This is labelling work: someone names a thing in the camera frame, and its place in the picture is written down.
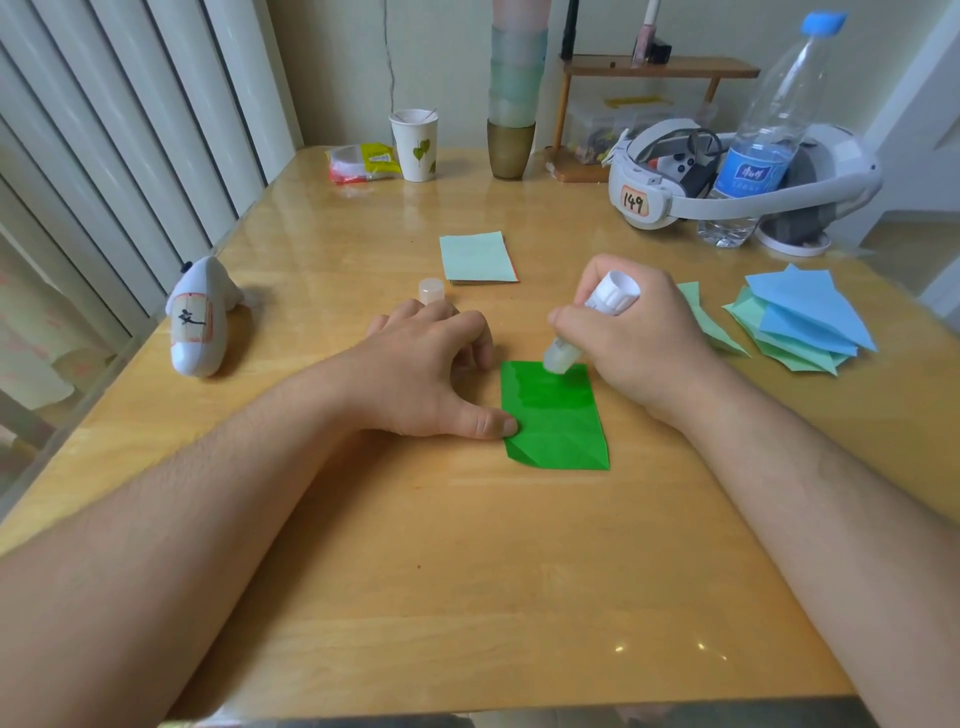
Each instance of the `stacked plastic cups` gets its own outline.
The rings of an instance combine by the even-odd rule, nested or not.
[[[550,0],[493,0],[487,147],[493,176],[519,180],[530,157]]]

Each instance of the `plastic bag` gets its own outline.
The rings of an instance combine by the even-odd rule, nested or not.
[[[326,150],[330,181],[336,184],[369,182],[400,175],[396,152],[386,144],[351,144]]]

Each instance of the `blue bottle cap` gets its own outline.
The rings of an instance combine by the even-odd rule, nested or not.
[[[804,20],[800,32],[805,36],[836,36],[846,20],[845,12],[812,12]]]

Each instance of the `hand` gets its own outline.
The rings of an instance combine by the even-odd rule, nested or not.
[[[373,319],[367,336],[326,362],[344,383],[360,427],[401,435],[451,434],[494,440],[516,434],[502,409],[480,407],[453,391],[459,370],[493,364],[493,340],[479,311],[460,313],[448,301],[413,299]]]
[[[619,316],[583,303],[609,271],[640,286],[640,297]],[[632,260],[598,255],[588,263],[573,305],[547,317],[557,333],[586,352],[597,372],[618,392],[674,425],[691,387],[722,366],[670,276]]]

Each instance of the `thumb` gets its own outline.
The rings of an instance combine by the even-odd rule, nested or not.
[[[611,317],[592,308],[565,305],[554,308],[546,318],[562,339],[591,356],[600,352],[603,343],[610,340]]]
[[[470,404],[454,392],[444,399],[439,424],[443,432],[476,440],[513,437],[518,427],[516,420],[502,409]]]

